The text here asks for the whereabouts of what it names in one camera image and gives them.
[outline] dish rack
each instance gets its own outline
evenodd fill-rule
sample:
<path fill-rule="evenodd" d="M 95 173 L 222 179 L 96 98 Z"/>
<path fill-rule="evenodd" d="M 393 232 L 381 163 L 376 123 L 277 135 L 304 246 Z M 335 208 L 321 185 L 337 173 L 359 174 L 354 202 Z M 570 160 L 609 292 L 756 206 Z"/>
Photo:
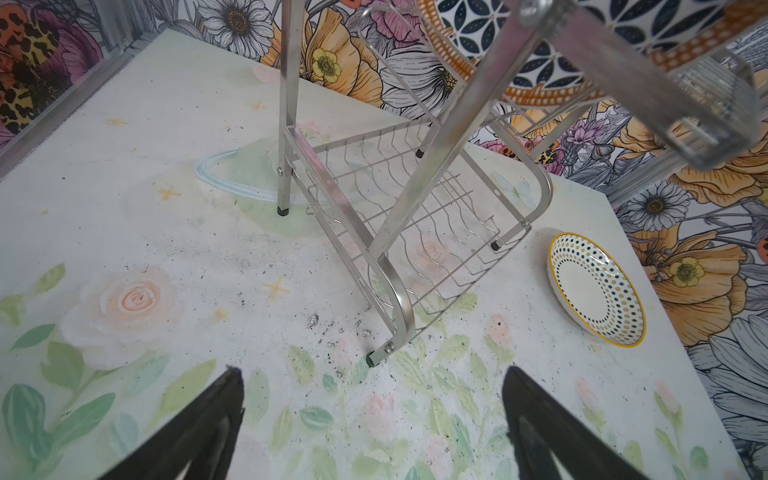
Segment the dish rack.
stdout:
<path fill-rule="evenodd" d="M 380 8 L 401 17 L 411 13 L 391 2 L 375 3 L 363 14 Z M 283 2 L 277 213 L 289 213 L 295 181 L 310 204 L 307 213 L 316 217 L 369 307 L 392 334 L 366 356 L 369 366 L 378 365 L 428 328 L 522 242 L 552 196 L 548 173 L 534 158 L 582 116 L 590 107 L 586 97 L 598 86 L 699 167 L 711 167 L 736 153 L 756 134 L 756 113 L 753 123 L 751 112 L 734 112 L 741 122 L 713 113 L 571 0 L 505 0 L 505 4 L 511 14 L 493 45 L 468 82 L 455 76 L 458 83 L 439 115 L 429 112 L 398 78 L 425 112 L 423 120 L 312 147 L 296 126 L 304 5 L 299 0 Z M 359 38 L 367 43 L 363 35 Z M 499 114 L 494 108 L 499 99 L 510 105 L 502 97 L 504 89 L 545 38 L 594 87 L 565 109 L 554 109 L 538 121 L 529 118 L 526 131 L 570 109 L 528 152 L 517 139 L 524 132 L 505 123 L 510 114 L 525 111 L 512 105 Z M 370 48 L 387 66 L 386 59 Z M 717 89 L 707 93 L 721 95 Z M 690 132 L 685 141 L 671 132 L 680 122 Z M 754 132 L 749 129 L 752 124 Z M 737 125 L 747 128 L 739 131 Z M 531 213 L 521 213 L 465 149 L 470 136 L 483 126 L 491 127 L 538 181 L 541 199 Z M 417 318 L 424 323 L 419 328 Z"/>

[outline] floral table surface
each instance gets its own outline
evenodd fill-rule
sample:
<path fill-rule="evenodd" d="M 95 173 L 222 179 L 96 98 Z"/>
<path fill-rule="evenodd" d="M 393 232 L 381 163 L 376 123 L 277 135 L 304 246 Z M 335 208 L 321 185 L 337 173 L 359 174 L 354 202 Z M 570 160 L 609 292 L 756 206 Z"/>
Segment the floral table surface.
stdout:
<path fill-rule="evenodd" d="M 279 218 L 194 176 L 240 147 L 274 184 L 276 71 L 166 31 L 0 183 L 0 477 L 95 478 L 225 365 L 246 380 L 229 477 L 516 478 L 498 395 L 515 363 L 651 478 L 746 478 L 602 194 L 553 178 L 548 212 L 444 320 L 375 369 L 385 338 L 301 208 Z M 397 121 L 305 82 L 314 141 Z M 516 162 L 470 146 L 521 204 Z M 644 302 L 619 349 L 569 320 L 550 240 L 610 251 Z"/>

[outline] plate on rack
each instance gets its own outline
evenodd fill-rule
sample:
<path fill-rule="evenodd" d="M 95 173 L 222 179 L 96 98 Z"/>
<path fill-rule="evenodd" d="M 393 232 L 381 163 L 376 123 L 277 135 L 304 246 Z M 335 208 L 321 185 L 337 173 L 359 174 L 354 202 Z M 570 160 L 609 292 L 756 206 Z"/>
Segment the plate on rack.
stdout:
<path fill-rule="evenodd" d="M 638 346 L 645 312 L 616 261 L 578 233 L 561 233 L 549 247 L 549 282 L 558 300 L 588 331 L 616 346 Z"/>
<path fill-rule="evenodd" d="M 468 80 L 509 16 L 502 0 L 416 0 L 429 41 Z M 617 35 L 665 71 L 726 44 L 768 15 L 764 0 L 579 0 Z M 506 89 L 525 108 L 562 105 L 589 86 L 584 75 L 543 41 Z M 596 91 L 587 100 L 604 94 Z"/>

